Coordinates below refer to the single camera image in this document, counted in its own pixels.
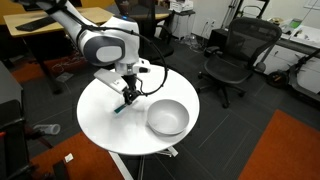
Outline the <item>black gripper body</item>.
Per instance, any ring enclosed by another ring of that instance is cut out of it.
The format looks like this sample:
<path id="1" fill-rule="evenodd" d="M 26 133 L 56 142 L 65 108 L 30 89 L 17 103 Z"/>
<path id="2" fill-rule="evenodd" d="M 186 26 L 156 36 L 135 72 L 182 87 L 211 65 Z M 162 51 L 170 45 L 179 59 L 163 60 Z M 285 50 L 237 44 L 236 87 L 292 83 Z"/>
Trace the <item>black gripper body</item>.
<path id="1" fill-rule="evenodd" d="M 127 86 L 124 88 L 124 93 L 134 93 L 136 89 L 136 75 L 123 75 L 122 78 L 126 82 Z"/>

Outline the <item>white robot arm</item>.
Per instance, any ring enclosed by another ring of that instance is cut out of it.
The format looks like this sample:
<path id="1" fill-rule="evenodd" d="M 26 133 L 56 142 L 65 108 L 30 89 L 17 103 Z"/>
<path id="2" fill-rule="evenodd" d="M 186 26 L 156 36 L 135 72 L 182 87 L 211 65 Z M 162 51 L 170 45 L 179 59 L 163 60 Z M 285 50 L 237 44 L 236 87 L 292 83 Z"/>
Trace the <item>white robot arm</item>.
<path id="1" fill-rule="evenodd" d="M 64 27 L 91 64 L 113 64 L 125 85 L 119 91 L 130 105 L 139 95 L 136 74 L 139 73 L 139 28 L 132 18 L 113 15 L 98 26 L 82 16 L 68 0 L 11 0 L 22 5 L 37 5 Z"/>

